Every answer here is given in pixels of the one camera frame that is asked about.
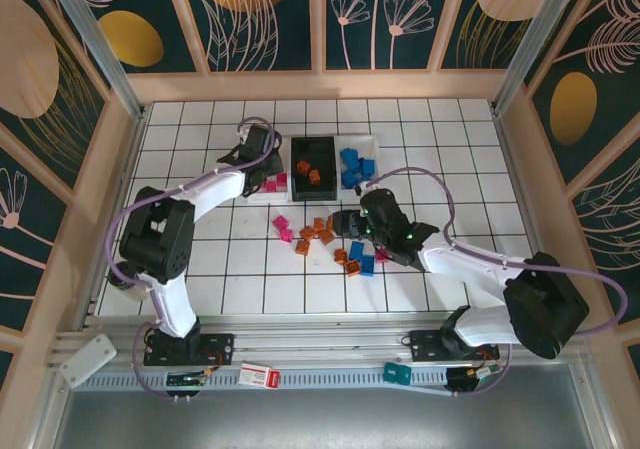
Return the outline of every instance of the pink cube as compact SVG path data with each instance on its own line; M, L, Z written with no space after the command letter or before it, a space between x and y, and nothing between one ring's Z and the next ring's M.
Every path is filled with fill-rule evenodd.
M389 260L389 253L386 249L376 249L376 262L385 263Z
M273 220L273 225L276 227L276 229L282 231L283 229L289 227L289 221L287 221L287 219L283 216L278 216Z
M278 187L287 187L287 173L281 172L276 176L276 183Z
M293 231L291 229L282 229L280 231L280 240L284 242L292 242Z

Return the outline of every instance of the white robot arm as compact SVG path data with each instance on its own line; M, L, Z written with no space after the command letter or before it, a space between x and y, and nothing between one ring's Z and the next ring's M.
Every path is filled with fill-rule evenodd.
M251 144L253 149L262 150L266 129L252 126L251 131L254 132L250 132L250 136L255 136L253 142L257 138L257 142ZM238 146L234 151L238 148L240 155L246 151L245 146ZM251 154L245 154L245 160L254 160L261 150L249 151ZM237 160L227 158L224 162L233 164ZM150 287L158 313L156 327L169 341L167 347L193 355L200 337L199 322L185 285L196 221L223 202L247 195L248 188L259 186L267 176L282 172L277 148L266 160L266 164L249 171L230 170L202 184L189 184L188 189L156 204L142 206L130 215L120 244L120 253L125 259L121 263L123 272L137 276ZM136 200L158 194L162 192L144 188ZM399 264L455 277L496 298L494 307L463 306L445 322L440 332L451 359L464 357L472 348L484 344L523 344L535 354L553 359L588 314L586 303L565 275L514 269L505 262L521 263L524 259L457 241L452 245L438 228L410 223L388 189L367 191L362 194L360 205L360 211L334 214L333 227L338 236L369 239ZM163 231L153 229L153 223L161 222L165 223ZM476 255L461 251L464 247ZM483 260L478 254L488 257ZM551 256L543 253L536 254L530 261L557 265ZM112 281L116 285L117 282L117 278Z
M202 186L191 188L173 199L187 201L193 205L195 208L193 224L195 224L213 208L240 196L244 188L244 173L231 171L219 174ZM148 273L139 275L140 279L151 283L151 297L158 312L156 321L158 329L175 338L186 337L196 323L196 314L187 295L185 273L186 269L164 284Z
M526 269L557 267L548 254L539 252L528 260L510 257L463 244L429 224L410 223L388 189L369 189L361 194L360 206L360 211L333 215L339 236L368 239L399 264L454 277L496 299L494 307L462 306L442 326L441 342L453 359L485 344L522 344L554 359L589 313L565 274Z

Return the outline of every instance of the blue cube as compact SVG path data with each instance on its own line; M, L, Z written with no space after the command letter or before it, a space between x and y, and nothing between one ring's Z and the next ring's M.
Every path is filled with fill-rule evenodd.
M351 172L360 172L360 162L358 161L358 151L347 147L340 151L340 158L344 165L347 166Z
M358 261L362 260L362 253L364 252L364 244L354 241L351 243L351 249L349 250L349 260Z
M373 256L362 256L362 261L360 262L360 275L373 277L375 266L375 258Z
M345 189L353 189L358 185L358 178L351 171L344 171L342 173L342 185Z
M362 159L362 177L366 180L371 179L376 173L376 161L373 159Z

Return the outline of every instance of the orange cube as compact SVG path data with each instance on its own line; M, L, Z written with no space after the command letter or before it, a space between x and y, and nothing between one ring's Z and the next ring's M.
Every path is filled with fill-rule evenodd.
M316 231L314 231L310 226L307 226L300 231L300 237L309 242L311 239L316 237Z
M309 169L311 169L311 164L309 164L307 161L300 161L298 162L296 169L300 174L302 174L303 176L306 176L307 174L309 174Z
M344 249L336 249L333 253L333 260L342 266L347 262L347 251Z
M308 256L309 247L310 247L309 242L298 241L298 244L296 244L296 254L300 254L301 256Z
M347 270L347 276L356 276L360 274L360 263L358 261L349 261L344 265Z
M309 173L309 179L311 180L311 184L313 184L314 186L320 184L320 173L317 169L314 169Z
M318 237L325 246L336 238L331 231L327 231L326 229L320 231Z
M313 219L313 229L316 232L324 231L324 219L322 219L321 217L314 218Z

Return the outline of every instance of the dark green wallpaper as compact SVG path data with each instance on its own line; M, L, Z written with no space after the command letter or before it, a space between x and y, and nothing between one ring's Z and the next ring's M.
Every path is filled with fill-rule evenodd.
M327 69L424 69L445 0L327 0Z
M533 95L569 183L640 110L640 0L592 0Z
M11 366L12 360L13 354L6 351L0 351L0 392L2 392L4 380L7 378L7 374L9 374L9 367Z
M573 199L600 273L624 287L629 309L621 324L640 318L640 140ZM618 294L607 287L614 310Z
M640 379L640 344L634 344L633 346L628 346L627 349L629 350L629 357L631 358L631 363L633 364L633 367L636 370L638 379Z
M193 72L171 0L85 0L127 73Z
M37 0L0 0L0 123L73 187L104 100Z
M189 3L211 71L311 69L309 0Z
M505 69L541 1L462 0L442 68Z
M547 42L545 43L544 47L538 54L538 57L536 57L536 59L533 61L533 64L531 65L531 69L529 69L529 72L525 76L524 78L525 84L529 85L529 82L531 82L531 79L533 78L533 76L535 76L536 71L538 70L538 67L540 67L542 60L547 55L549 47L551 46L551 44L553 44L553 41L555 41L556 37L558 37L558 33L562 29L562 26L564 26L564 23L566 22L567 17L569 17L569 15L571 14L571 11L573 10L577 2L578 0L569 0L569 2L567 3L567 6L564 8L564 11L560 15L560 19L558 19L556 26L554 27L553 31L551 31L551 34L549 35Z
M24 328L65 210L0 149L0 326Z

